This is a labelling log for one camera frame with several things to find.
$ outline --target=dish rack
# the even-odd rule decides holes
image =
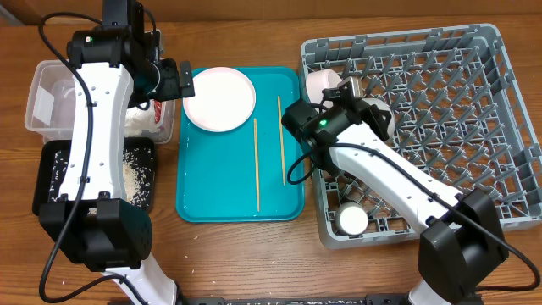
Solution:
[[[306,41],[300,86],[332,69],[359,77],[365,94],[395,115],[390,146],[421,170],[465,193],[479,187],[495,200],[504,230],[542,222],[542,151],[501,34],[493,25],[405,30]],[[418,238],[408,223],[361,180],[312,175],[320,240],[328,248]],[[334,225],[335,210],[357,202],[369,215],[359,236]]]

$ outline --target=white plate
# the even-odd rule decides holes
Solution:
[[[250,118],[256,105],[251,81],[231,68],[211,68],[194,77],[194,97],[185,98],[186,116],[197,127],[224,132],[233,130]]]

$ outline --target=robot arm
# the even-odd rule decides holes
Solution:
[[[126,202],[122,171],[127,108],[150,99],[162,102],[194,95],[191,67],[160,59],[159,32],[143,31],[144,9],[135,0],[104,0],[102,25],[76,31],[68,44],[69,63],[89,89],[92,139],[87,179],[77,214],[60,249],[72,263],[90,271],[121,275],[148,304],[175,305],[177,285],[151,254],[152,224],[146,212]],[[43,202],[42,227],[57,241],[64,215],[75,205],[87,147],[88,107],[75,78],[75,124],[69,166],[58,202]],[[137,297],[115,280],[134,304]]]
[[[449,208],[504,240],[494,203],[477,189],[463,196],[389,148],[384,141],[393,130],[392,113],[379,100],[362,98],[357,79],[349,77],[323,94],[324,100],[334,103],[332,108],[319,114],[299,100],[285,110],[283,126],[314,166],[330,175],[342,170],[355,175],[420,234],[418,270],[423,280],[409,294],[411,305],[457,304],[468,297],[508,257],[508,251],[456,218]],[[453,230],[452,223],[460,228]]]
[[[337,140],[338,143],[364,145],[380,151],[450,205],[457,205],[456,195],[460,192],[455,187],[431,178],[405,160],[382,142],[367,124],[351,125],[337,136]],[[362,179],[386,202],[390,202],[418,234],[428,228],[426,221],[429,217],[440,218],[448,212],[381,158],[348,147],[331,147],[329,154],[339,169]]]

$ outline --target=chopstick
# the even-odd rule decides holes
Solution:
[[[280,96],[278,96],[279,105],[279,134],[280,134],[280,158],[282,160],[282,184],[286,185],[286,173],[285,173],[285,143],[282,137],[282,108],[280,107]]]
[[[260,169],[257,158],[257,120],[254,118],[254,158],[256,161],[256,196],[257,196],[257,211],[260,212]]]

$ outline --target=blue plastic tray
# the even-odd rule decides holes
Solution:
[[[196,76],[205,69],[196,69]],[[292,220],[303,210],[303,184],[282,183],[279,115],[299,99],[296,73],[286,67],[237,69],[256,89],[250,119],[235,130],[212,133],[192,124],[181,110],[176,206],[190,222],[246,222]],[[254,118],[257,118],[260,170],[260,212],[257,211],[254,163]],[[285,170],[301,156],[296,139],[283,130]],[[298,166],[292,179],[303,176]]]

